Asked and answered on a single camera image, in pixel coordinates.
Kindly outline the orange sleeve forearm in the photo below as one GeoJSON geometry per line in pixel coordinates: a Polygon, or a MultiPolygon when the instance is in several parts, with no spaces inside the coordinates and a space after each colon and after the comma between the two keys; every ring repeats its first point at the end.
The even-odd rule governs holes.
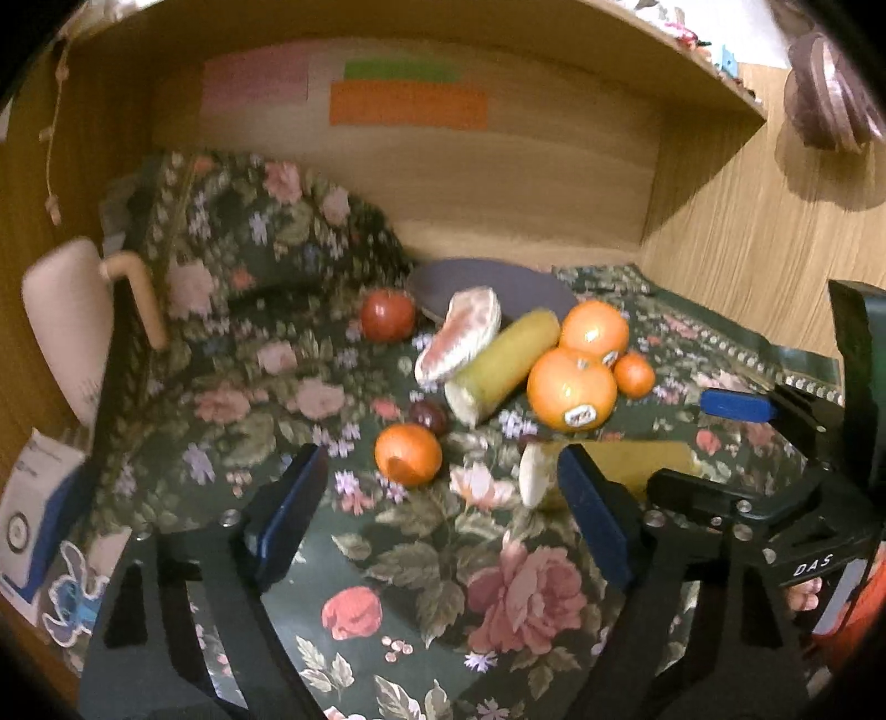
{"type": "Polygon", "coordinates": [[[875,555],[873,570],[863,585],[858,600],[848,603],[838,616],[838,627],[824,635],[816,633],[814,644],[820,648],[827,669],[837,673],[859,650],[862,640],[874,627],[884,606],[884,544],[875,555]]]}

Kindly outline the right hand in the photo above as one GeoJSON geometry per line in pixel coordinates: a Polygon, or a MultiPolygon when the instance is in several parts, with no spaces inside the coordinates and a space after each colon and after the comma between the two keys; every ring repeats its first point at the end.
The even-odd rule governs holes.
{"type": "Polygon", "coordinates": [[[804,580],[800,584],[793,585],[785,591],[785,600],[789,608],[793,612],[811,612],[816,609],[822,586],[823,581],[820,578],[804,580]]]}

